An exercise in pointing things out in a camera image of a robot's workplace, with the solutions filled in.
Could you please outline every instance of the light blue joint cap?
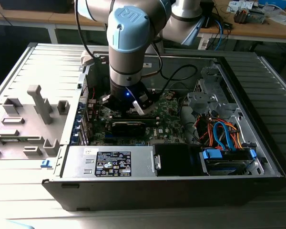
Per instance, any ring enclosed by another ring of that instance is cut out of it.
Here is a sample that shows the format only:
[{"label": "light blue joint cap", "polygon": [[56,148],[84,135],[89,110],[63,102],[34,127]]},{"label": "light blue joint cap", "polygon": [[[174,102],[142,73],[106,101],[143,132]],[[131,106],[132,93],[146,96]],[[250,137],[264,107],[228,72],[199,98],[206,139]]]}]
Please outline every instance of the light blue joint cap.
[{"label": "light blue joint cap", "polygon": [[119,52],[135,52],[146,45],[150,32],[147,14],[135,7],[124,6],[112,11],[108,18],[108,44]]},{"label": "light blue joint cap", "polygon": [[165,13],[166,13],[166,21],[168,21],[171,17],[171,14],[172,14],[172,5],[171,5],[171,1],[170,0],[159,0],[163,7],[164,7],[164,10],[165,10]]},{"label": "light blue joint cap", "polygon": [[193,43],[193,41],[197,37],[197,35],[198,35],[198,33],[202,27],[202,24],[204,23],[204,19],[205,19],[205,16],[202,16],[201,19],[197,22],[195,27],[192,29],[192,31],[189,33],[189,35],[187,35],[186,39],[181,44],[191,45]]}]

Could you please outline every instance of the blue cable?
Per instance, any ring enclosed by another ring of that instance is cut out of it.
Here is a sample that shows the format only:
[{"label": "blue cable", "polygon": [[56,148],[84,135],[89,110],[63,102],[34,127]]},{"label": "blue cable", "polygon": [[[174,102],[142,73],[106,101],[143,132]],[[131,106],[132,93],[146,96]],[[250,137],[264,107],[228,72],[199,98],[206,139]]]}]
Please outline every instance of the blue cable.
[{"label": "blue cable", "polygon": [[214,128],[213,128],[213,134],[214,134],[214,139],[215,141],[223,148],[223,150],[225,150],[225,146],[224,144],[219,141],[218,137],[217,137],[217,126],[218,125],[222,125],[224,127],[224,130],[225,130],[225,138],[227,139],[227,143],[228,143],[228,147],[232,150],[232,151],[236,151],[234,145],[233,145],[233,142],[231,141],[230,139],[230,135],[229,135],[229,128],[223,123],[223,122],[217,122],[215,123],[214,125]]},{"label": "blue cable", "polygon": [[221,38],[223,37],[223,27],[221,26],[220,22],[218,20],[215,20],[215,22],[217,22],[217,24],[219,25],[220,28],[220,38],[219,38],[219,42],[216,46],[216,48],[214,49],[214,51],[216,51],[221,43]]}]

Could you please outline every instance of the blue drive bracket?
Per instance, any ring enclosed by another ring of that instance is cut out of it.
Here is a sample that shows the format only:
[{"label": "blue drive bracket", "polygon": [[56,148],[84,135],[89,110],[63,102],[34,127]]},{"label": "blue drive bracket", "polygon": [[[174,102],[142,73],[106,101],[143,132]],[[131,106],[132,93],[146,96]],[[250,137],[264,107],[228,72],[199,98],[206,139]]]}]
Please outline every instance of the blue drive bracket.
[{"label": "blue drive bracket", "polygon": [[222,159],[223,156],[219,149],[205,149],[202,152],[204,159]]},{"label": "blue drive bracket", "polygon": [[257,157],[256,152],[255,152],[254,149],[250,149],[250,154],[251,154],[253,159],[255,159]]}]

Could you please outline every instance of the motherboard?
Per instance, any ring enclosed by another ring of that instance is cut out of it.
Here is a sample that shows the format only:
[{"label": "motherboard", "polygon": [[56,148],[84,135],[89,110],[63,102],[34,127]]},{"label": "motherboard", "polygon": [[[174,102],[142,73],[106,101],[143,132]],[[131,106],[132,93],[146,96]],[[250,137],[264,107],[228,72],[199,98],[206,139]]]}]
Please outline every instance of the motherboard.
[{"label": "motherboard", "polygon": [[[178,100],[172,93],[163,94],[156,108],[146,116],[139,116],[136,112],[121,114],[99,104],[94,104],[93,114],[93,137],[90,142],[92,146],[150,146],[155,143],[185,142],[178,113]],[[117,136],[112,131],[114,126],[119,124],[141,126],[143,133]]]}]

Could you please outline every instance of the wooden table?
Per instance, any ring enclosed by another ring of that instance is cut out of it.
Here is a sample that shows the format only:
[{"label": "wooden table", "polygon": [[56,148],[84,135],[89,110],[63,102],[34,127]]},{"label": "wooden table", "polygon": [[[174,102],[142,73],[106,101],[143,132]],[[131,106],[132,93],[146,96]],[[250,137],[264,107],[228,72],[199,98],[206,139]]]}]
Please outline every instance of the wooden table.
[{"label": "wooden table", "polygon": [[[233,25],[229,39],[286,43],[286,25],[281,25],[269,18],[266,18],[263,24],[238,24],[234,22],[234,14],[226,12],[230,0],[214,1],[219,15],[224,21]],[[202,47],[199,49],[205,49],[205,44],[210,38],[216,36],[217,33],[218,28],[216,26],[212,26],[208,29],[201,29],[200,34],[202,39],[200,45],[202,45]]]},{"label": "wooden table", "polygon": [[[105,31],[105,25],[79,16],[82,30]],[[77,30],[74,9],[69,13],[4,10],[0,5],[0,25],[46,28],[52,43],[58,43],[56,29]]]},{"label": "wooden table", "polygon": [[[286,43],[286,26],[270,19],[266,19],[264,24],[237,24],[234,23],[234,14],[226,12],[229,0],[215,0],[215,3],[224,21],[233,24],[229,39]],[[3,10],[0,6],[0,12],[14,26],[46,28],[52,43],[58,43],[55,33],[56,29],[77,29],[74,9],[71,9],[69,13],[59,14],[51,12]],[[10,25],[1,14],[0,25]],[[83,30],[105,31],[104,24],[94,22],[82,16],[80,16],[80,23]],[[198,36],[202,38],[198,49],[205,49],[209,39],[215,37],[217,33],[218,29],[216,26],[201,29]]]}]

